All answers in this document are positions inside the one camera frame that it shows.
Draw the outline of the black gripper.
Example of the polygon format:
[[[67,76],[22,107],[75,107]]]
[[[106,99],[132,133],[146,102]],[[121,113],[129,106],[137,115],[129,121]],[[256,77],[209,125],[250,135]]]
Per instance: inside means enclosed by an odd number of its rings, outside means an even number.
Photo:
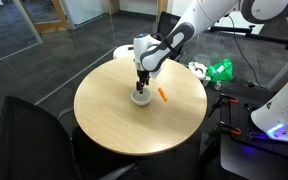
[[[136,89],[140,94],[143,94],[143,86],[149,84],[149,72],[148,71],[137,71],[139,80],[136,82]]]

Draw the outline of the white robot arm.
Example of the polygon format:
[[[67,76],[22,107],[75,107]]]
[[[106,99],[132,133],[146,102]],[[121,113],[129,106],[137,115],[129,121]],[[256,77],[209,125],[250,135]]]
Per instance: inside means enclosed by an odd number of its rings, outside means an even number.
[[[134,37],[136,90],[139,93],[144,90],[172,52],[235,11],[253,24],[267,24],[282,18],[288,22],[288,0],[193,0],[163,40],[158,41],[147,33]],[[251,113],[251,120],[270,139],[288,142],[288,81],[276,95]]]

